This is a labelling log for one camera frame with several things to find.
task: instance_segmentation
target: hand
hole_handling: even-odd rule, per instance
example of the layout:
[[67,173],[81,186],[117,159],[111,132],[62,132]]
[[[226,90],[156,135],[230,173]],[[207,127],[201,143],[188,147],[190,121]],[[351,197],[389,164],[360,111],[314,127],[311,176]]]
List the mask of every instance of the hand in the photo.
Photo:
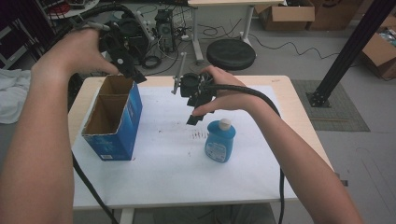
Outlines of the hand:
[[[209,65],[204,68],[202,72],[207,72],[215,79],[216,84],[224,84],[224,85],[234,85],[234,86],[246,86],[243,82],[238,80],[232,74],[217,68],[213,65]],[[237,110],[243,109],[248,110],[249,102],[252,99],[258,97],[248,95],[238,91],[218,91],[217,97],[212,102],[209,102],[205,105],[201,105],[195,108],[192,111],[193,116],[201,116],[211,111],[215,111],[218,109],[225,110]]]
[[98,49],[99,31],[87,28],[72,31],[44,54],[33,66],[36,77],[67,80],[75,73],[102,71],[117,74],[117,67],[101,55]]

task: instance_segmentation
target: person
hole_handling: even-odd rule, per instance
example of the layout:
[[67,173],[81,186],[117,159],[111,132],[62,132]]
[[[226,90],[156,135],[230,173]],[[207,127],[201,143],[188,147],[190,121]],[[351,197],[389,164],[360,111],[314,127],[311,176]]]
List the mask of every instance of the person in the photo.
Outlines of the person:
[[[32,67],[30,90],[0,174],[0,223],[72,223],[74,179],[67,128],[67,86],[75,73],[119,71],[98,50],[99,32],[73,31]],[[245,86],[214,66],[217,84]],[[315,223],[362,223],[350,196],[327,163],[262,99],[219,91],[192,111],[249,113]]]

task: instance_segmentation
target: white table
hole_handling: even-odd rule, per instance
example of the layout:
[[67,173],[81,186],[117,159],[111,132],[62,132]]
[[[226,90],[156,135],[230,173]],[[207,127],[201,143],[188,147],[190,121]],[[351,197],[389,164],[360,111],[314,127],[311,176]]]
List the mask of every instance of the white table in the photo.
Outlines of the white table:
[[[267,92],[282,118],[330,165],[287,77],[240,79]],[[192,108],[186,106],[186,98],[170,93],[171,77],[149,77],[147,82],[139,84],[143,113],[133,159],[101,161],[82,139],[80,130],[102,82],[102,77],[84,82],[69,113],[69,132],[82,170],[105,204],[124,209],[123,218],[127,214],[132,216],[134,208],[141,207],[279,201],[279,166],[254,122],[242,111],[217,111],[206,115],[197,126],[186,125]],[[162,117],[151,116],[158,111]],[[224,116],[234,121],[237,136],[230,160],[218,163],[204,153],[206,126]],[[100,208],[79,177],[75,181],[75,209]],[[287,182],[285,199],[297,200]]]
[[240,32],[241,38],[244,42],[250,42],[248,40],[248,32],[250,29],[250,22],[253,15],[254,5],[258,4],[278,4],[283,3],[283,0],[189,0],[189,5],[194,7],[193,13],[193,36],[192,36],[192,45],[194,47],[195,59],[198,63],[204,61],[204,56],[201,51],[201,47],[198,40],[198,17],[197,17],[197,9],[198,7],[210,7],[210,6],[235,6],[235,5],[243,5],[248,6],[247,15],[246,15],[246,23],[243,32]]

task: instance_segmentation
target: forearm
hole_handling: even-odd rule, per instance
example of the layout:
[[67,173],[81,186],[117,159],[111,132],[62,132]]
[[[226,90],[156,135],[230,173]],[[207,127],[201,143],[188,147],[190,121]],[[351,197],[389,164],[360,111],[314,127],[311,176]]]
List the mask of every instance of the forearm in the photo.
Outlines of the forearm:
[[0,177],[0,222],[72,222],[66,93],[67,76],[32,79]]
[[257,122],[290,185],[316,223],[361,223],[333,170],[269,105],[255,98],[249,101],[247,112]]

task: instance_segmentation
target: person's left arm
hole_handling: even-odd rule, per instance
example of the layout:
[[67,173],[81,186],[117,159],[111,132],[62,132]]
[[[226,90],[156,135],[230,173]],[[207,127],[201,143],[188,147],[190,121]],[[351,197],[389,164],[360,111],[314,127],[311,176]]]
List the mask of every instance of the person's left arm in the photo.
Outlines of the person's left arm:
[[77,72],[117,74],[99,32],[74,31],[33,66],[30,90],[0,174],[0,223],[72,223],[73,162],[67,88]]

